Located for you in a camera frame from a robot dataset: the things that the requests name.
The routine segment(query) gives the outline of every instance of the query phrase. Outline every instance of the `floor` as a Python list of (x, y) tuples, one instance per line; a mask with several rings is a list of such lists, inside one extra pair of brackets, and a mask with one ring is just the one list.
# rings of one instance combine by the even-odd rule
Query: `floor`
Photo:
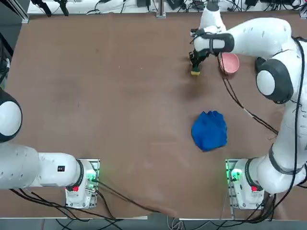
[[(62, 224), (66, 225), (69, 220), (59, 220)], [(205, 221), (184, 221), (187, 230), (192, 230)], [(68, 227), (71, 230), (98, 230), (106, 226), (108, 223), (103, 219), (94, 219), (89, 222), (73, 221)], [(259, 224), (242, 224), (240, 226), (232, 227), (230, 229), (236, 230), (302, 230), (306, 228), (307, 223), (301, 221), (272, 221), (263, 222)], [(123, 230), (167, 230), (166, 217), (162, 214), (154, 214), (148, 217), (148, 220), (133, 220), (126, 219), (118, 223), (118, 226)], [(215, 230), (217, 227), (211, 223), (207, 224), (201, 230)], [(61, 230), (62, 227), (54, 219), (1, 219), (1, 230)], [(117, 228), (110, 226), (108, 230), (116, 230)]]
[[(25, 9), (27, 9), (29, 0), (19, 0)], [(4, 6), (0, 7), (0, 31), (6, 37), (10, 45), (14, 48), (18, 34), (21, 28), (21, 20)], [(60, 222), (66, 225), (69, 220), (60, 219)], [(187, 230), (191, 230), (200, 226), (205, 221), (185, 221)], [(214, 221), (216, 224), (222, 223), (222, 221)], [(94, 219), (89, 222), (74, 221), (69, 225), (72, 230), (97, 230), (106, 226), (108, 223), (103, 219)], [(166, 216), (162, 214), (153, 214), (148, 217), (148, 220), (133, 220), (127, 219), (118, 223), (118, 226), (123, 230), (167, 230)], [(263, 222), (257, 225), (242, 224), (241, 226), (232, 227), (236, 230), (302, 230), (307, 226), (306, 222), (302, 221), (272, 221)], [(55, 221), (55, 219), (0, 219), (1, 230), (61, 230), (62, 227)], [(115, 230), (117, 228), (110, 226), (109, 230)], [(216, 227), (211, 223), (204, 226), (202, 229), (214, 230)]]

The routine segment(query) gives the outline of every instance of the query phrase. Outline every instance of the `green indicator light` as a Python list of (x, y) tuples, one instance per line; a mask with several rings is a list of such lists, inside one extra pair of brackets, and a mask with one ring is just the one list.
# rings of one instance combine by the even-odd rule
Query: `green indicator light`
[(240, 170), (240, 169), (233, 169), (231, 171), (231, 177), (232, 177), (233, 181), (240, 180), (241, 175), (242, 175), (242, 170)]

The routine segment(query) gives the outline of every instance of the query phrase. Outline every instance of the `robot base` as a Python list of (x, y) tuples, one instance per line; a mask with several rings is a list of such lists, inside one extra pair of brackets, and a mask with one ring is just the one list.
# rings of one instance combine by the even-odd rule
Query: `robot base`
[(229, 186), (231, 204), (239, 209), (257, 209), (264, 197), (264, 190), (257, 191), (250, 186), (246, 180), (245, 165), (247, 159), (226, 160), (226, 168), (229, 175)]
[(73, 191), (65, 189), (66, 206), (74, 208), (95, 208), (97, 206), (98, 183), (89, 179), (98, 180), (100, 160), (99, 159), (79, 159), (84, 168), (81, 185)]

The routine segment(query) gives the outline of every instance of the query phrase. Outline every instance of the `metal bracket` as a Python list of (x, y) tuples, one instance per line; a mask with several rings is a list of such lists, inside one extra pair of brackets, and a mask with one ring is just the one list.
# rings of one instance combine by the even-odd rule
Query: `metal bracket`
[(158, 2), (158, 11), (157, 11), (157, 18), (166, 18), (166, 13), (164, 11), (164, 1), (159, 0)]
[(74, 208), (95, 208), (97, 206), (98, 181), (100, 160), (99, 159), (80, 159), (84, 167), (83, 181), (75, 191), (65, 190), (66, 206)]
[(225, 167), (226, 167), (226, 176), (227, 176), (227, 184), (228, 184), (228, 194), (229, 194), (229, 201), (230, 201), (230, 210), (232, 218), (235, 218), (235, 209), (240, 209), (239, 204), (237, 203), (236, 199), (236, 192), (235, 188), (231, 179), (231, 172), (235, 168), (236, 163), (239, 159), (226, 159), (225, 160)]
[(23, 9), (23, 7), (19, 4), (17, 0), (0, 0), (5, 6), (11, 9), (14, 13), (16, 13), (22, 19), (22, 23), (29, 22), (29, 15)]

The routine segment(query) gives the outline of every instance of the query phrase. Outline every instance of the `cable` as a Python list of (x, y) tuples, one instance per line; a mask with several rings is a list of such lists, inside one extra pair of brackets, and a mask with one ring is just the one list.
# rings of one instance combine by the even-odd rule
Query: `cable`
[(258, 123), (262, 124), (263, 126), (265, 126), (268, 130), (272, 131), (275, 135), (278, 135), (278, 131), (276, 129), (274, 129), (271, 125), (269, 125), (268, 123), (266, 123), (265, 121), (263, 121), (261, 118), (259, 118), (257, 115), (253, 114), (252, 112), (250, 112), (249, 110), (245, 109), (245, 107), (241, 104), (241, 102), (238, 100), (236, 93), (234, 91), (234, 89), (232, 88), (232, 85), (230, 84), (230, 81), (228, 80), (228, 78), (226, 78), (227, 73), (224, 69), (224, 60), (223, 60), (223, 55), (221, 54), (221, 59), (219, 59), (219, 56), (217, 56), (217, 60), (219, 63), (219, 66), (222, 66), (222, 79), (223, 79), (223, 83), (228, 91), (228, 94), (231, 96), (231, 98), (235, 101), (235, 103), (237, 105), (239, 105), (245, 112), (247, 112), (254, 120), (256, 120)]
[(184, 3), (183, 3), (183, 4), (181, 4), (181, 6), (180, 6), (180, 8), (179, 8), (179, 10), (178, 10), (177, 12), (179, 12), (179, 11), (182, 9), (182, 6), (183, 6), (183, 5), (185, 5), (185, 4), (186, 4), (186, 2), (187, 2), (187, 0), (185, 0), (185, 1), (184, 1)]
[(207, 221), (206, 223), (201, 224), (200, 226), (193, 228), (193, 229), (189, 229), (189, 230), (198, 230), (201, 229), (202, 227), (206, 226), (208, 223), (210, 223), (210, 221)]
[[(29, 195), (28, 195), (28, 196), (24, 196), (24, 195), (18, 193), (17, 191), (15, 191), (14, 189), (10, 189), (10, 190), (11, 190), (13, 193), (15, 193), (16, 195), (18, 195), (19, 197), (21, 197), (21, 198), (23, 198), (23, 199), (25, 199), (25, 200), (31, 201), (31, 202), (33, 202), (33, 203), (41, 204), (41, 205), (44, 205), (44, 206), (52, 207), (50, 204), (48, 204), (48, 203), (46, 203), (46, 202), (37, 201), (36, 198), (34, 198), (34, 197), (31, 197), (31, 196), (29, 196)], [(57, 204), (57, 203), (55, 203), (55, 202), (50, 202), (50, 203), (53, 204), (53, 205), (55, 205), (55, 206), (57, 206), (57, 207), (61, 207), (61, 208), (65, 208), (65, 209), (73, 209), (73, 210), (77, 210), (77, 211), (79, 211), (79, 212), (83, 212), (83, 213), (90, 214), (90, 215), (93, 215), (93, 216), (105, 218), (105, 219), (107, 219), (107, 220), (112, 220), (112, 219), (110, 219), (110, 218), (108, 218), (108, 217), (105, 217), (105, 216), (103, 216), (103, 215), (100, 215), (100, 214), (97, 214), (97, 213), (94, 213), (94, 212), (89, 212), (89, 211), (85, 211), (85, 210), (83, 210), (83, 209), (78, 209), (78, 208), (74, 208), (74, 207), (64, 207), (64, 206), (59, 205), (59, 204)]]
[(126, 3), (126, 0), (124, 0), (124, 3), (123, 3), (123, 7), (121, 8), (121, 11), (120, 11), (120, 13), (123, 13), (123, 10), (124, 10), (124, 6), (125, 6), (125, 3)]
[(155, 7), (155, 10), (158, 12), (158, 8), (157, 8), (157, 6), (156, 6), (154, 0), (153, 0), (153, 4), (154, 4), (154, 7)]
[(271, 6), (271, 3), (272, 3), (272, 1), (269, 3), (269, 5), (268, 5), (268, 7), (267, 8), (265, 8), (265, 10), (264, 11), (266, 11), (270, 6)]
[(295, 6), (291, 3), (292, 10), (296, 10), (296, 9), (302, 7), (304, 4), (305, 4), (304, 2), (303, 2), (303, 4), (302, 4), (302, 1), (301, 1), (301, 0), (299, 0), (299, 4), (297, 4), (297, 5), (295, 5)]
[(286, 6), (282, 3), (282, 5), (283, 5), (283, 7), (286, 9), (286, 10), (288, 10), (288, 8), (286, 8)]
[(181, 221), (179, 218), (173, 218), (172, 226), (170, 226), (168, 223), (168, 216), (166, 216), (166, 223), (169, 230), (182, 230), (183, 221)]
[[(36, 6), (37, 8), (39, 8), (40, 11), (44, 13), (44, 15), (47, 15), (46, 12), (44, 12), (39, 6), (37, 6), (37, 5), (35, 5), (35, 6)], [(58, 7), (53, 13), (51, 13), (51, 15), (53, 15), (56, 11), (58, 11), (59, 7)]]
[(242, 11), (242, 8), (240, 8), (235, 2), (226, 0), (227, 2), (230, 2), (231, 4), (234, 4), (240, 11)]
[(240, 2), (240, 0), (238, 0), (238, 4), (236, 4), (236, 0), (233, 0), (232, 11), (235, 11), (236, 9), (238, 9), (238, 11), (240, 11), (240, 9), (237, 7), (239, 5), (239, 2)]
[(145, 206), (143, 206), (143, 205), (140, 205), (140, 204), (136, 203), (135, 201), (133, 201), (133, 200), (129, 199), (128, 197), (126, 197), (126, 196), (120, 194), (119, 192), (115, 191), (113, 188), (109, 187), (108, 185), (106, 185), (105, 183), (103, 183), (103, 182), (101, 182), (101, 181), (98, 181), (98, 180), (95, 180), (95, 179), (92, 180), (92, 181), (93, 181), (93, 182), (97, 182), (97, 183), (103, 185), (104, 187), (106, 187), (107, 189), (109, 189), (109, 190), (111, 190), (112, 192), (116, 193), (117, 195), (121, 196), (121, 197), (124, 198), (125, 200), (129, 201), (130, 203), (133, 203), (134, 205), (136, 205), (136, 206), (138, 206), (138, 207), (140, 207), (140, 208), (142, 208), (142, 209), (144, 209), (144, 210), (146, 210), (146, 211), (158, 212), (158, 211), (156, 211), (156, 210), (153, 210), (153, 209), (151, 209), (151, 208), (147, 208), (147, 207), (145, 207)]
[(64, 214), (66, 217), (68, 217), (69, 219), (72, 219), (72, 218), (71, 218), (67, 213), (65, 213), (65, 212), (63, 212), (62, 210), (60, 210), (60, 209), (59, 209), (59, 206), (62, 207), (63, 209), (65, 209), (65, 210), (67, 210), (68, 212), (70, 212), (71, 215), (72, 215), (75, 219), (77, 219), (77, 220), (79, 220), (79, 221), (83, 221), (83, 222), (88, 221), (88, 220), (82, 220), (82, 219), (77, 218), (77, 217), (74, 215), (73, 212), (71, 212), (70, 210), (67, 209), (67, 207), (64, 207), (64, 206), (61, 206), (61, 205), (59, 205), (59, 204), (54, 203), (54, 204), (58, 205), (58, 206), (56, 206), (56, 205), (52, 204), (52, 202), (48, 202), (48, 201), (44, 200), (43, 198), (41, 198), (39, 195), (37, 195), (37, 194), (34, 193), (34, 192), (32, 192), (32, 194), (35, 195), (35, 196), (37, 196), (39, 199), (37, 199), (37, 198), (35, 198), (35, 197), (31, 197), (30, 195), (28, 195), (27, 193), (25, 193), (24, 190), (22, 190), (21, 188), (19, 189), (19, 191), (21, 191), (21, 193), (22, 193), (25, 197), (27, 197), (28, 199), (32, 199), (32, 200), (37, 201), (38, 204), (41, 204), (41, 203), (39, 203), (39, 202), (41, 202), (41, 201), (43, 201), (43, 202), (49, 204), (50, 207), (56, 208), (57, 210), (59, 210), (61, 213), (63, 213), (63, 214)]
[[(29, 195), (22, 195), (22, 194), (20, 194), (20, 193), (18, 193), (17, 191), (15, 191), (14, 189), (10, 189), (13, 193), (15, 193), (16, 195), (18, 195), (19, 197), (21, 197), (21, 198), (23, 198), (23, 199), (25, 199), (25, 200), (28, 200), (28, 201), (31, 201), (31, 202), (33, 202), (33, 203), (37, 203), (37, 204), (41, 204), (41, 205), (45, 205), (45, 206), (48, 206), (48, 207), (54, 207), (54, 206), (56, 206), (56, 207), (60, 207), (60, 208), (63, 208), (63, 209), (66, 209), (67, 211), (69, 211), (70, 213), (72, 213), (70, 210), (68, 210), (68, 209), (74, 209), (74, 210), (78, 210), (78, 211), (80, 211), (80, 212), (84, 212), (84, 213), (87, 213), (87, 214), (91, 214), (91, 215), (94, 215), (94, 216), (98, 216), (98, 217), (101, 217), (101, 218), (104, 218), (107, 222), (109, 222), (111, 225), (114, 225), (116, 228), (118, 228), (119, 230), (122, 230), (122, 228), (120, 228), (118, 225), (116, 225), (115, 224), (115, 222), (118, 222), (118, 221), (121, 221), (121, 219), (119, 219), (119, 220), (112, 220), (112, 219), (110, 219), (110, 218), (108, 218), (108, 217), (105, 217), (105, 216), (102, 216), (102, 215), (99, 215), (99, 214), (96, 214), (96, 213), (93, 213), (93, 212), (88, 212), (88, 211), (85, 211), (85, 210), (82, 210), (82, 209), (78, 209), (78, 208), (73, 208), (73, 207), (64, 207), (64, 206), (62, 206), (62, 205), (59, 205), (59, 204), (57, 204), (57, 203), (55, 203), (55, 202), (50, 202), (50, 201), (47, 201), (47, 203), (46, 202), (44, 202), (43, 200), (40, 200), (40, 199), (36, 199), (36, 198), (34, 198), (34, 197), (32, 197), (32, 196), (29, 196)], [(77, 218), (76, 217), (76, 219), (77, 220), (79, 220), (79, 221), (82, 221), (82, 222), (87, 222), (87, 221), (89, 221), (89, 219), (88, 220), (82, 220), (82, 219), (79, 219), (79, 218)]]
[(72, 230), (72, 229), (68, 228), (68, 225), (69, 225), (71, 222), (73, 222), (73, 219), (72, 219), (67, 225), (63, 225), (61, 222), (58, 221), (58, 219), (56, 219), (56, 222), (57, 222), (60, 226), (63, 227), (62, 230), (63, 230), (63, 229)]
[(110, 209), (109, 209), (109, 207), (108, 207), (108, 205), (107, 205), (107, 202), (106, 202), (105, 197), (104, 197), (104, 196), (102, 195), (102, 193), (99, 192), (98, 190), (97, 190), (96, 192), (97, 192), (97, 194), (101, 197), (101, 199), (103, 200), (103, 202), (104, 202), (104, 204), (105, 204), (105, 206), (106, 206), (106, 210), (107, 210), (107, 212), (109, 213), (109, 216), (110, 216), (112, 219), (116, 220), (116, 218), (112, 215), (112, 213), (111, 213), (111, 211), (110, 211)]
[(97, 5), (98, 5), (99, 3), (101, 3), (101, 1), (98, 1), (98, 2), (96, 3), (96, 5), (95, 5), (94, 9), (93, 9), (93, 10), (90, 10), (90, 11), (88, 11), (88, 12), (86, 12), (86, 14), (89, 14), (89, 13), (91, 13), (91, 12), (96, 12), (96, 11), (99, 11), (99, 12), (100, 12), (99, 9), (96, 9), (96, 7), (97, 7)]

